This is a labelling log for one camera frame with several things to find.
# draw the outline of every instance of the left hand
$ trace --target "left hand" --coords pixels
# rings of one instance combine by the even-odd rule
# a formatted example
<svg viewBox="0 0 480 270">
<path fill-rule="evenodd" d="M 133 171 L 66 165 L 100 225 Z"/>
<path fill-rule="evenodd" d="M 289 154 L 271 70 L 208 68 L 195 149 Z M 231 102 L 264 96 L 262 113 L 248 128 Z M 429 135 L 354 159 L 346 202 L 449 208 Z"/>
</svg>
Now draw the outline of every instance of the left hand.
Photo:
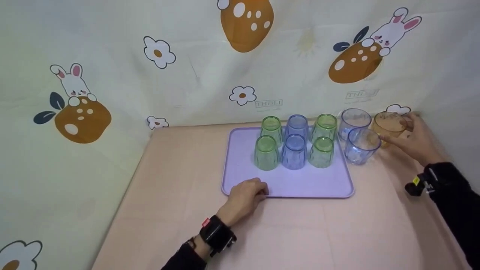
<svg viewBox="0 0 480 270">
<path fill-rule="evenodd" d="M 227 202 L 218 210 L 216 216 L 231 227 L 245 216 L 253 213 L 258 204 L 268 195 L 268 185 L 259 178 L 245 180 L 234 186 Z"/>
</svg>

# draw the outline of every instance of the black sleeve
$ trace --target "black sleeve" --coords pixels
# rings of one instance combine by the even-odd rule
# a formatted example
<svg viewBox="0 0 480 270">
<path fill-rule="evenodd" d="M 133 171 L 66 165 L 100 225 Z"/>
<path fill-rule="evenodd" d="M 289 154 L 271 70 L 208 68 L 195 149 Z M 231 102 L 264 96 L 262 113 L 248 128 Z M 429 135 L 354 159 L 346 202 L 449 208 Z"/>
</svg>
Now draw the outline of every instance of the black sleeve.
<svg viewBox="0 0 480 270">
<path fill-rule="evenodd" d="M 465 253 L 468 264 L 480 269 L 480 196 L 450 162 L 425 167 L 440 183 L 449 183 L 430 193 L 445 222 Z"/>
<path fill-rule="evenodd" d="M 183 244 L 162 270 L 204 270 L 206 265 L 191 246 Z"/>
</svg>

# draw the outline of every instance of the hand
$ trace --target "hand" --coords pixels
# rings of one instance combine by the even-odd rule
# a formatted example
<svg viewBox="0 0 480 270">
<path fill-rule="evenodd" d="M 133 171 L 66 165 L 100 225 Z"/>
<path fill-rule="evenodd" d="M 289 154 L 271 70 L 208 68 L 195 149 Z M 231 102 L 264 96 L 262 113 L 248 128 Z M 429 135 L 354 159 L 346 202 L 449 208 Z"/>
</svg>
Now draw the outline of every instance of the hand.
<svg viewBox="0 0 480 270">
<path fill-rule="evenodd" d="M 404 151 L 411 158 L 417 160 L 423 167 L 428 164 L 446 162 L 434 143 L 432 131 L 420 116 L 413 113 L 406 115 L 411 122 L 402 120 L 400 123 L 411 131 L 406 139 L 395 138 L 389 135 L 380 135 L 380 138 L 387 143 L 393 144 Z"/>
<path fill-rule="evenodd" d="M 245 216 L 253 213 L 258 204 L 268 195 L 267 183 L 258 178 L 245 180 L 234 186 L 227 202 L 218 210 L 217 216 L 231 227 Z"/>
</svg>

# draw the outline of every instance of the wall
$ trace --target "wall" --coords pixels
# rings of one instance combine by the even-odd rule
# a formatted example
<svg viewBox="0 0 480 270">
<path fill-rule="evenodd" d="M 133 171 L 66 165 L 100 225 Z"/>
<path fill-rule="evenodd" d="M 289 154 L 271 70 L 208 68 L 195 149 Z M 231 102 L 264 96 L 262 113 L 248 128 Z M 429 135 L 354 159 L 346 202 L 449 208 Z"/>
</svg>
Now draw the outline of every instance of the wall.
<svg viewBox="0 0 480 270">
<path fill-rule="evenodd" d="M 150 130 L 169 125 L 398 103 L 478 179 L 462 132 L 478 120 L 476 0 L 239 1 L 0 4 L 0 265 L 89 268 Z M 390 54 L 360 47 L 398 34 L 374 32 L 403 6 L 421 23 Z"/>
</svg>

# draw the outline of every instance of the purple tray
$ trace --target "purple tray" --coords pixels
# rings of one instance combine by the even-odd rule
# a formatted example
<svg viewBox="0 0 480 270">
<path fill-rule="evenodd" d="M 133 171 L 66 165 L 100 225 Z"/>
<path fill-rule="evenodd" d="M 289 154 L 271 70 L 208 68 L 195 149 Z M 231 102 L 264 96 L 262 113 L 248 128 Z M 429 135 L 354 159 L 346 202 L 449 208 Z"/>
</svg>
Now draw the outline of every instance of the purple tray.
<svg viewBox="0 0 480 270">
<path fill-rule="evenodd" d="M 230 132 L 223 170 L 222 192 L 230 194 L 236 184 L 255 177 L 268 183 L 269 197 L 348 198 L 355 193 L 345 156 L 335 140 L 332 165 L 318 169 L 308 161 L 305 167 L 292 171 L 279 164 L 271 171 L 258 169 L 253 162 L 255 141 L 260 127 L 236 128 Z M 312 144 L 307 144 L 310 151 Z"/>
</svg>

